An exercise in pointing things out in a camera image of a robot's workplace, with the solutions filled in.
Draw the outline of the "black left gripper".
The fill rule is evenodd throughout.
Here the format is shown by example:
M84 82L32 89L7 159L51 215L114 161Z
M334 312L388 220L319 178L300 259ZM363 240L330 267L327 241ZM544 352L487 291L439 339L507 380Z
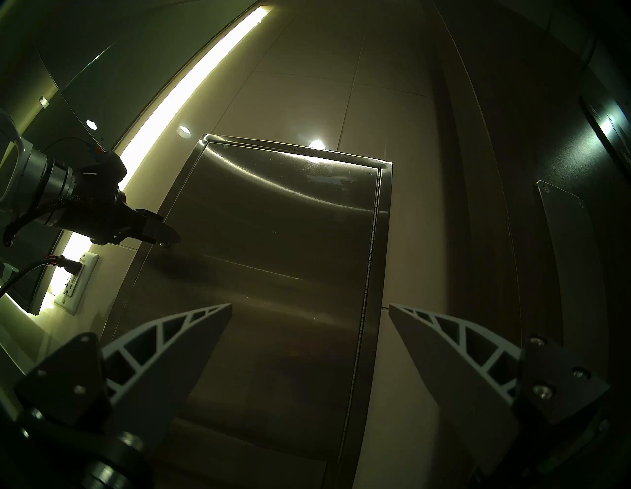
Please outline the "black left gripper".
M124 164L92 164L78 170L74 201L63 212L63 230L98 245L119 244L128 238L160 245L180 243L180 234L162 216L126 204L118 186L126 174Z

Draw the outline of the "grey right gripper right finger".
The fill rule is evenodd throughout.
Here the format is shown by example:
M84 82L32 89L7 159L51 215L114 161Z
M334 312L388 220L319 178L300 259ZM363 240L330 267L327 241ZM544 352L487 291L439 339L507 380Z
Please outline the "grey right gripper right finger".
M610 385L553 339L391 303L389 317L475 478L551 478L599 434Z

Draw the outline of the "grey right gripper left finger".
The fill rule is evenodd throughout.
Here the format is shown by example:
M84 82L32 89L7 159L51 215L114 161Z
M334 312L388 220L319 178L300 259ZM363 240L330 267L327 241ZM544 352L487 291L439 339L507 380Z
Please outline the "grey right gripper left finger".
M15 383L25 410L78 430L159 445L232 318L225 303L155 319L102 346L84 332Z

